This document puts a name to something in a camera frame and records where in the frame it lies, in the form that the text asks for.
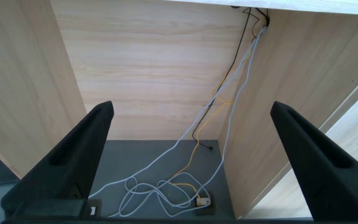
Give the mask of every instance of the light wood surface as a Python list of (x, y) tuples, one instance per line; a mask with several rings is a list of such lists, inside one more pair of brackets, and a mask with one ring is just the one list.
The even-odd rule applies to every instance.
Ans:
[[(358, 102), (327, 132), (358, 160)], [(305, 198), (291, 170), (248, 214), (247, 218), (310, 217)]]
[(357, 86), (358, 16), (271, 11), (234, 113), (224, 163), (237, 217), (290, 170), (270, 118), (273, 102), (320, 126)]
[[(52, 7), (86, 110), (113, 102), (108, 139), (178, 139), (227, 72), (247, 17), (243, 9), (168, 1), (52, 0)], [(221, 96), (230, 100), (237, 82)], [(201, 139), (218, 138), (227, 111)]]
[(23, 177), (84, 115), (49, 1), (0, 0), (0, 159)]
[(358, 15), (358, 1), (355, 0), (169, 0), (222, 4), (228, 6), (262, 7), (307, 12), (333, 12)]

